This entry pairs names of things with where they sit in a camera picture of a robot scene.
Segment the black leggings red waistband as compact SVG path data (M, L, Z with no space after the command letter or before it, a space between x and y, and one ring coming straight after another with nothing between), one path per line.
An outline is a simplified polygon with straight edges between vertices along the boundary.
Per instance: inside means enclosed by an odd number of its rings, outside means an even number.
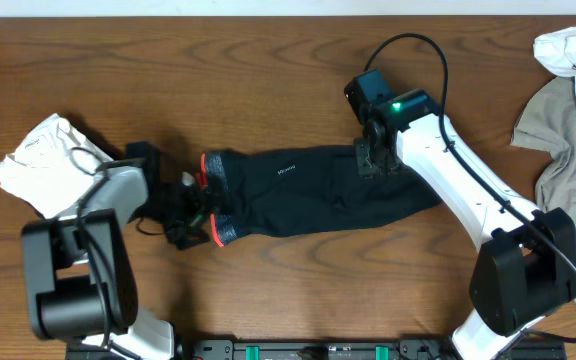
M200 165L217 203L210 224L221 247L252 234L382 227L441 202L412 170L361 177L351 146L206 152Z

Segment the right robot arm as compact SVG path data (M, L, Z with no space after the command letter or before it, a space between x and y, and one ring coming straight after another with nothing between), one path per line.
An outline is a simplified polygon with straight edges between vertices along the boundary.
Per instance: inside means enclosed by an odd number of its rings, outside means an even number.
M457 358L500 358L576 298L576 229L564 210L543 212L509 188L426 91L397 95L377 86L344 93L363 127L360 170L413 170L477 249L469 286L474 309L451 336Z

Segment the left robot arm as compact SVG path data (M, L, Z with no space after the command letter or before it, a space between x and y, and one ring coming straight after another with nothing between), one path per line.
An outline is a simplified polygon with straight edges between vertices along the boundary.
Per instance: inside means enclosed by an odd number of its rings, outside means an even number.
M180 359L174 324L139 304L122 230L134 219L159 222L184 249L207 241L205 175L171 184L144 158L105 162L71 215L21 232L28 315L34 335L66 345L68 359Z

